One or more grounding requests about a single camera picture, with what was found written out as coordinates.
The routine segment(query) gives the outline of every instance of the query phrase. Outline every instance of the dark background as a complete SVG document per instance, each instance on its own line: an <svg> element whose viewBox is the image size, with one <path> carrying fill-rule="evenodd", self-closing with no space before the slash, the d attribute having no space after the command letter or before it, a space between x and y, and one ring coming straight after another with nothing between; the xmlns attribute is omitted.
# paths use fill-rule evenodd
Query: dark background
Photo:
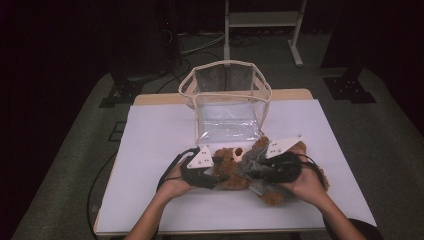
<svg viewBox="0 0 424 240"><path fill-rule="evenodd" d="M175 46L163 44L160 33L168 2L155 3L0 1L1 239L12 236L87 96L116 59L146 72L175 64ZM223 30L223 0L174 3L178 32ZM299 3L231 4L236 11L271 11ZM302 25L306 34L333 30L322 67L359 64L373 71L421 133L423 10L420 1L309 0Z"/></svg>

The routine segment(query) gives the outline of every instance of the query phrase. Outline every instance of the metal stand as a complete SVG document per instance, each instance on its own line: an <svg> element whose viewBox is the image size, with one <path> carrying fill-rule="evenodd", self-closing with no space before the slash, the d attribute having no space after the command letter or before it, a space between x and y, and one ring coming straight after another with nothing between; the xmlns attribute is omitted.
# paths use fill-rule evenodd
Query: metal stand
<svg viewBox="0 0 424 240"><path fill-rule="evenodd" d="M348 67L341 77L327 77L324 82L334 100L350 100L352 103L375 103L371 93L366 92L358 81L362 67Z"/></svg>
<svg viewBox="0 0 424 240"><path fill-rule="evenodd" d="M302 67L303 62L300 58L296 44L299 37L300 27L302 25L303 15L306 8L306 1L302 0L299 11L286 12L242 12L231 13L229 1L225 0L225 43L224 59L229 60L230 56L230 28L235 27L284 27L294 26L294 35L288 41L290 51L293 55L296 66Z"/></svg>

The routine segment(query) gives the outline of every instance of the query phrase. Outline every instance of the white shelf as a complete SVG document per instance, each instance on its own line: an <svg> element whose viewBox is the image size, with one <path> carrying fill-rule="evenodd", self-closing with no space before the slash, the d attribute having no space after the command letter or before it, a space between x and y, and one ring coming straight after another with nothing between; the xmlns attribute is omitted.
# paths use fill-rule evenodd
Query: white shelf
<svg viewBox="0 0 424 240"><path fill-rule="evenodd" d="M230 13L229 27L296 26L299 12L244 12Z"/></svg>

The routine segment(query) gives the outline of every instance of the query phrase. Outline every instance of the forearm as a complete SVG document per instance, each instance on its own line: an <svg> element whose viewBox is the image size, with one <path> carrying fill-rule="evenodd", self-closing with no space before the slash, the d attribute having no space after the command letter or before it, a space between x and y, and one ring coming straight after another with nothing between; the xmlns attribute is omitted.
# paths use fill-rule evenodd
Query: forearm
<svg viewBox="0 0 424 240"><path fill-rule="evenodd" d="M170 198L164 197L160 193L156 194L125 239L150 240L159 226L163 211L169 201L171 201Z"/></svg>
<svg viewBox="0 0 424 240"><path fill-rule="evenodd" d="M341 240L359 240L365 237L350 222L330 197L316 206L323 214L333 232Z"/></svg>

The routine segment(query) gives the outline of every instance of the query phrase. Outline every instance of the plush toy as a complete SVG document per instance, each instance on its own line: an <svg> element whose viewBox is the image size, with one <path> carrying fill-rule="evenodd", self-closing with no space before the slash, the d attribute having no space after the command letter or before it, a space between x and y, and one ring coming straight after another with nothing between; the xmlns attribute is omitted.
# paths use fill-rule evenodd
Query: plush toy
<svg viewBox="0 0 424 240"><path fill-rule="evenodd" d="M260 174L271 170L269 166L263 164L268 144L269 139L262 137L250 150L243 148L217 150L214 157L219 157L222 161L214 165L214 174L229 177L226 181L220 182L218 187L227 190L250 188L268 205L279 205L284 202L285 198L293 197L289 190L266 181ZM288 151L305 155L306 145L300 141ZM323 177L324 188L327 190L328 181L323 170L319 168L319 171Z"/></svg>

